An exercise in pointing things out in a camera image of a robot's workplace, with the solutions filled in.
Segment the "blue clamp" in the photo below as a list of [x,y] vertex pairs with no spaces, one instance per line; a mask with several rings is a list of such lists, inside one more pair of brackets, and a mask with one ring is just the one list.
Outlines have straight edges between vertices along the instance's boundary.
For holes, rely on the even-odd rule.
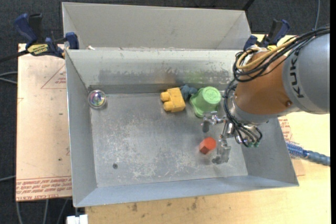
[[68,41],[70,49],[79,49],[79,42],[74,32],[68,32],[65,38],[52,40],[47,37],[44,42],[37,42],[38,38],[31,26],[29,25],[28,15],[26,13],[18,16],[14,21],[14,26],[20,35],[28,39],[26,51],[33,56],[50,55],[64,58],[64,50],[57,46],[59,41]]
[[276,45],[289,31],[289,23],[285,20],[273,20],[271,30],[264,36],[261,47],[266,48],[268,45]]
[[257,39],[258,38],[256,36],[251,35],[244,45],[244,51],[246,51],[249,47],[255,45],[257,43]]

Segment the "gray bin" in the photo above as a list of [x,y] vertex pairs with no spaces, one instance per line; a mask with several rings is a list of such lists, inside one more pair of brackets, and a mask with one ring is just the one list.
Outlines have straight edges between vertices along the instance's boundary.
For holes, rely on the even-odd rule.
[[[234,139],[228,163],[214,165],[199,143],[202,119],[163,110],[160,93],[188,84],[223,91],[235,53],[250,36],[245,13],[124,5],[63,3],[73,203],[76,207],[297,186],[276,119],[260,127],[258,148]],[[107,104],[89,106],[91,90]],[[222,106],[218,113],[224,115]]]

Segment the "black cable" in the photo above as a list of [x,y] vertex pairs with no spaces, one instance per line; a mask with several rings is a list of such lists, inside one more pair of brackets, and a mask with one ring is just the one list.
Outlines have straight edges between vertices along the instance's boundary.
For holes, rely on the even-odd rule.
[[[300,46],[304,46],[306,43],[308,43],[310,41],[311,38],[315,38],[315,37],[327,34],[329,32],[330,32],[330,26],[326,25],[326,26],[320,27],[320,28],[318,28],[316,30],[307,32],[307,33],[305,33],[305,34],[303,34],[301,36],[298,36],[298,37],[296,37],[296,38],[294,38],[292,40],[292,42],[291,42],[291,44],[289,46],[285,47],[280,52],[277,52],[275,55],[271,55],[270,57],[264,59],[255,68],[252,68],[249,71],[242,71],[242,70],[238,70],[237,69],[237,67],[236,67],[237,60],[238,60],[239,56],[241,55],[241,53],[243,53],[243,52],[238,53],[236,55],[235,64],[233,65],[234,77],[239,82],[247,82],[247,81],[250,81],[250,80],[255,79],[257,77],[264,76],[264,75],[266,75],[266,74],[268,74],[270,72],[269,71],[269,72],[263,74],[263,72],[267,69],[267,67],[271,63],[273,63],[274,61],[276,61],[277,59],[279,59],[281,56],[283,56],[284,54],[286,54],[287,52],[290,52],[290,51],[292,51],[291,53],[293,53],[294,49],[297,49]],[[251,75],[253,73],[254,73],[254,75],[253,76],[249,76],[248,79],[240,79],[239,78],[240,76],[248,76],[248,75]]]
[[16,54],[13,54],[13,55],[6,56],[6,57],[1,58],[1,59],[0,59],[0,63],[9,61],[9,60],[11,60],[11,59],[20,57],[20,56],[25,55],[25,54],[28,54],[28,53],[29,53],[29,52],[27,52],[26,50],[17,52]]

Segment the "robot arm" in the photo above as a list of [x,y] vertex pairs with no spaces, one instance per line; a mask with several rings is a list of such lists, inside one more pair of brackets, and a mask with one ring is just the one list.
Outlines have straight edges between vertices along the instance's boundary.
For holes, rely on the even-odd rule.
[[329,50],[330,27],[325,26],[272,50],[251,46],[238,53],[235,79],[223,95],[226,115],[213,163],[228,161],[228,137],[257,147],[263,136],[258,125],[271,118],[300,110],[329,113]]
[[[248,75],[241,77],[232,98],[233,116],[244,124],[260,124],[297,110],[329,113],[330,34],[314,36],[302,45],[294,47],[288,56],[278,57],[260,76],[252,80]],[[265,54],[254,54],[248,63]],[[245,72],[257,65],[245,68]]]

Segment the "orange object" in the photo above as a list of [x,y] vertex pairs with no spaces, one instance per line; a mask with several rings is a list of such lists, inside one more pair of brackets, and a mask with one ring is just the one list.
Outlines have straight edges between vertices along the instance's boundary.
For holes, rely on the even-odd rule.
[[170,112],[182,111],[185,108],[181,90],[179,88],[171,88],[160,94],[163,103],[163,109]]
[[200,143],[199,151],[203,154],[207,154],[209,151],[214,150],[215,148],[216,140],[214,140],[212,137],[207,137]]

